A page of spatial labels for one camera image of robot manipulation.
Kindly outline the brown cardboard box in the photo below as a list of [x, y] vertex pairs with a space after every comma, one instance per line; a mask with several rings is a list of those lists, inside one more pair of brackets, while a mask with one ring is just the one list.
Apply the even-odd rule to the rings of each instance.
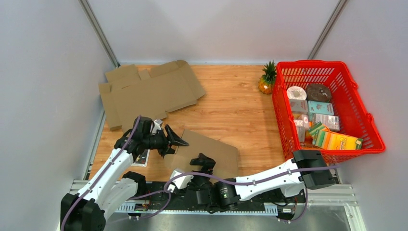
[[216, 162], [214, 176], [228, 179], [239, 175], [239, 151], [236, 147], [187, 129], [183, 131], [181, 138], [189, 146], [179, 146], [175, 154], [165, 155], [164, 165], [167, 168], [171, 170], [179, 168], [184, 172], [198, 171], [201, 167], [192, 166], [190, 161], [203, 153]]

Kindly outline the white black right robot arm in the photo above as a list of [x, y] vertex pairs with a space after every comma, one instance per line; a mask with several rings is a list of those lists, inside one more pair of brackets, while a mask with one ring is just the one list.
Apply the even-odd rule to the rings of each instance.
[[184, 202], [188, 210], [208, 213], [233, 210], [238, 203], [274, 190], [275, 197], [288, 201], [303, 189], [316, 190], [332, 186], [335, 180], [317, 150], [300, 150], [278, 167], [249, 176], [210, 180], [213, 175], [196, 172], [185, 190]]

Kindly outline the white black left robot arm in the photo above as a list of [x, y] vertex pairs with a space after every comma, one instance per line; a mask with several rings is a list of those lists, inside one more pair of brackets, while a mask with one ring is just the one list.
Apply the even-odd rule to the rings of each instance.
[[61, 200], [62, 231], [102, 231], [110, 216], [128, 199], [148, 197], [146, 177], [126, 172], [145, 151], [161, 156], [174, 154], [173, 146], [188, 146], [169, 125], [161, 127], [151, 118], [138, 116], [133, 127], [114, 144], [109, 158], [96, 175], [75, 194]]

